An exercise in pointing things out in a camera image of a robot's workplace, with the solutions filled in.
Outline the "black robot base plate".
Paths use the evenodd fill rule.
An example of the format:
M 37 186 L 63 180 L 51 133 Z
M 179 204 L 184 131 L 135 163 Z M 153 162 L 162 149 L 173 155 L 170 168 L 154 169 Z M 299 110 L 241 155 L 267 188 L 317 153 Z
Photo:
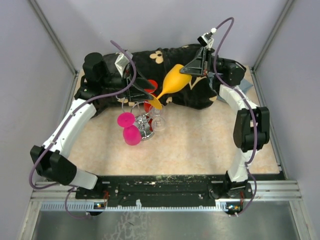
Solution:
M 251 184 L 231 182 L 227 175 L 99 176 L 92 189 L 76 190 L 78 200 L 105 200 L 109 207 L 214 207 L 217 200 L 252 197 Z

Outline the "pink plastic wine glass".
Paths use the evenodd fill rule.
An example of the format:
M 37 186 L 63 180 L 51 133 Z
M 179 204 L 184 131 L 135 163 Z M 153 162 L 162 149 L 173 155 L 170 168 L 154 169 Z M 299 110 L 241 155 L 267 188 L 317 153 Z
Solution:
M 117 124 L 123 128 L 122 135 L 127 145 L 138 145 L 141 140 L 139 129 L 134 125 L 135 116 L 130 112 L 121 113 L 117 118 Z

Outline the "yellow plastic wine glass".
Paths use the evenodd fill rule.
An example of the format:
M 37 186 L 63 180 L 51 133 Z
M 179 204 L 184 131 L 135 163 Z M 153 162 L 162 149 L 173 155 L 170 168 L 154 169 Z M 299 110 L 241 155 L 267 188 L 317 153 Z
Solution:
M 180 70 L 183 67 L 184 66 L 181 64 L 176 64 L 166 74 L 163 80 L 161 93 L 157 97 L 153 96 L 153 100 L 148 100 L 148 103 L 151 106 L 161 109 L 162 104 L 160 102 L 160 98 L 162 96 L 179 92 L 192 80 L 192 75 L 180 73 Z

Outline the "black patterned plush blanket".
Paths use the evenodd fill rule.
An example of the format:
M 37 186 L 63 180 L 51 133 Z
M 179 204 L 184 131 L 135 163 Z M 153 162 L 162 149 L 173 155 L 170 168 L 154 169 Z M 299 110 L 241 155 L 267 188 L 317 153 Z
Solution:
M 99 115 L 121 103 L 133 105 L 147 101 L 151 95 L 164 106 L 173 103 L 196 110 L 210 107 L 218 97 L 210 86 L 210 79 L 206 75 L 181 73 L 200 48 L 199 44 L 191 44 L 132 53 L 131 59 L 137 71 L 134 84 L 116 96 L 94 100 L 96 113 Z M 84 76 L 77 94 L 85 100 L 124 89 L 134 74 L 131 64 L 119 52 L 107 55 L 90 53 L 84 58 L 82 69 Z

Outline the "chrome wine glass rack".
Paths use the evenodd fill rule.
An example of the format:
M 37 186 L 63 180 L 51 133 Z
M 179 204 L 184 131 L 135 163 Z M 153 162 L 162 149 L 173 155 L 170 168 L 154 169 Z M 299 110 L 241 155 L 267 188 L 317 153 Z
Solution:
M 134 125 L 139 129 L 139 132 L 141 135 L 141 141 L 150 139 L 155 134 L 151 127 L 151 117 L 149 115 L 148 110 L 145 110 L 144 112 L 142 112 L 142 110 L 140 109 L 140 105 L 142 104 L 144 106 L 146 105 L 147 107 L 150 107 L 151 105 L 148 103 L 148 101 L 138 101 L 131 106 L 130 111 L 125 111 L 124 105 L 127 99 L 125 97 L 123 98 L 116 97 L 116 98 L 121 103 L 122 113 L 129 112 L 134 115 L 135 117 Z

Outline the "clear wine glass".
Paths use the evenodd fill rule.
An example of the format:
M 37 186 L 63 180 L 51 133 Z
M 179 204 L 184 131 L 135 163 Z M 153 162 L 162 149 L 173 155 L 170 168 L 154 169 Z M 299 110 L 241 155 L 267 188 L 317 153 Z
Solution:
M 166 128 L 166 120 L 164 119 L 165 109 L 162 105 L 161 109 L 150 106 L 149 116 L 151 118 L 151 128 L 154 132 L 163 131 Z

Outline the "blue denim cloth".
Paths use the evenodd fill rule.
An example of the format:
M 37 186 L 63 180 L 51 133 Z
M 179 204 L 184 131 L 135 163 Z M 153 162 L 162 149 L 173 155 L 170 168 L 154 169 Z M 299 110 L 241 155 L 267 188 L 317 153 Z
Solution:
M 226 101 L 220 97 L 220 85 L 222 84 L 219 79 L 214 75 L 211 74 L 208 76 L 209 78 L 209 82 L 210 82 L 210 87 L 218 94 L 217 99 L 223 103 L 225 103 Z M 242 79 L 239 85 L 239 88 L 242 90 L 242 92 L 244 94 L 246 94 L 248 92 L 248 90 L 253 86 L 252 83 L 250 83 L 249 81 L 247 81 L 246 79 Z

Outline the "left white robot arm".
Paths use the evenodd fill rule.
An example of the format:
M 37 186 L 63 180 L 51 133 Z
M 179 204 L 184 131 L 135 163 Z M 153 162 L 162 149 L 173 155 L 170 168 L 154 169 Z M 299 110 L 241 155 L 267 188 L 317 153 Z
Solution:
M 87 122 L 100 109 L 101 101 L 106 101 L 106 106 L 110 107 L 122 98 L 135 102 L 151 100 L 152 95 L 147 90 L 153 90 L 154 86 L 140 71 L 137 56 L 127 50 L 114 59 L 92 52 L 84 58 L 82 68 L 80 85 L 67 114 L 42 145 L 35 145 L 30 150 L 33 166 L 28 181 L 33 189 L 38 190 L 33 183 L 34 173 L 37 173 L 53 181 L 49 187 L 83 188 L 97 199 L 104 192 L 101 177 L 69 161 L 73 145 Z

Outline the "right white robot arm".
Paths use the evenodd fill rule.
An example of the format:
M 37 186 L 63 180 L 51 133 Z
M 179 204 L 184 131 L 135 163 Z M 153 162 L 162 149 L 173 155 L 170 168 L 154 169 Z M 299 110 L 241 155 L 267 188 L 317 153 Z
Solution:
M 235 60 L 220 58 L 211 48 L 202 46 L 180 72 L 194 77 L 213 74 L 212 88 L 236 114 L 233 142 L 237 151 L 223 181 L 224 194 L 235 198 L 247 186 L 256 153 L 270 140 L 270 111 L 253 103 L 240 89 L 246 68 Z

